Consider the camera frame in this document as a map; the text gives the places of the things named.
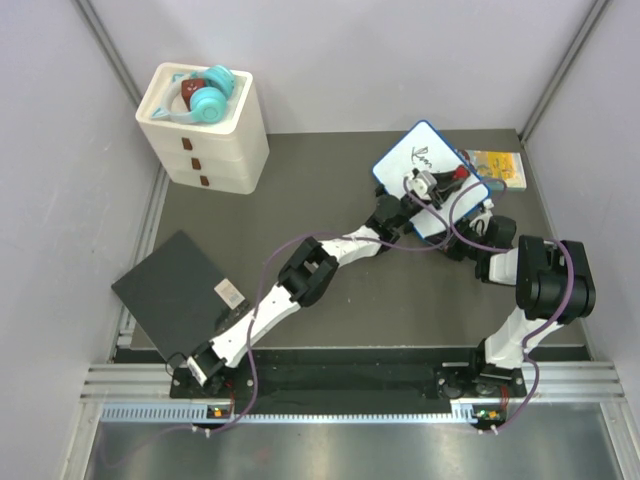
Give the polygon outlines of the red whiteboard eraser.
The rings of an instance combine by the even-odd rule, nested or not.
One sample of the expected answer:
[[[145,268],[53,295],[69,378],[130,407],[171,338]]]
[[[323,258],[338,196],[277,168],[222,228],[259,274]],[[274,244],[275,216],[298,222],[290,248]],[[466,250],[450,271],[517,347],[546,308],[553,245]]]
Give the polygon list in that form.
[[[469,170],[467,168],[465,168],[463,165],[460,165],[454,170],[454,172],[452,174],[452,180],[453,181],[464,181],[469,176],[470,176]]]

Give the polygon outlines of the blue framed whiteboard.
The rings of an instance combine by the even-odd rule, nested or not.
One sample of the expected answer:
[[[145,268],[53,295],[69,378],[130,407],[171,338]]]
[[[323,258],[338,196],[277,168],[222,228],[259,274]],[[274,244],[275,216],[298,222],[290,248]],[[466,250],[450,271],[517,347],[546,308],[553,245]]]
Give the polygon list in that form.
[[[406,194],[404,176],[412,170],[454,172],[460,165],[470,172],[460,190],[448,198],[441,210],[422,200],[435,212],[422,209],[411,219],[415,232],[422,239],[431,240],[442,234],[451,221],[457,222],[477,211],[482,202],[490,198],[491,188],[481,181],[471,165],[430,122],[420,120],[374,164],[372,173],[387,194],[402,198]]]

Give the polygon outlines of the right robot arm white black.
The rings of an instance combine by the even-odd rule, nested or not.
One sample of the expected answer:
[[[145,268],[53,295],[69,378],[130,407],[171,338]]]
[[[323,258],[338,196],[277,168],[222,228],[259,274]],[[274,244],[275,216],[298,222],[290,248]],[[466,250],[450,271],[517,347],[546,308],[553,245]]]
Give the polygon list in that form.
[[[549,334],[588,317],[596,286],[585,245],[516,234],[505,216],[462,219],[453,225],[445,254],[476,262],[483,283],[515,289],[516,306],[502,326],[480,341],[469,364],[456,376],[476,394],[487,396],[515,381],[515,372]]]

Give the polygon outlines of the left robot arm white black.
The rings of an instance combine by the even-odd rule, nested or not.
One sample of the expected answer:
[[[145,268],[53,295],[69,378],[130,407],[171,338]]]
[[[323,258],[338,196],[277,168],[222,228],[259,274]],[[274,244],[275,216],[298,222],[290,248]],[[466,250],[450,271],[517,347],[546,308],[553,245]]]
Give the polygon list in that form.
[[[440,211],[468,177],[464,167],[434,174],[415,170],[403,178],[404,195],[379,195],[374,213],[354,232],[341,236],[321,232],[290,241],[297,249],[279,270],[272,288],[259,287],[252,310],[187,357],[194,387],[205,396],[220,394],[226,387],[225,369],[237,367],[253,344],[281,320],[319,301],[339,268],[398,249],[399,238],[413,228],[415,216],[428,213],[440,224],[436,234],[441,239],[419,247],[419,252],[445,245],[452,236],[452,222]]]

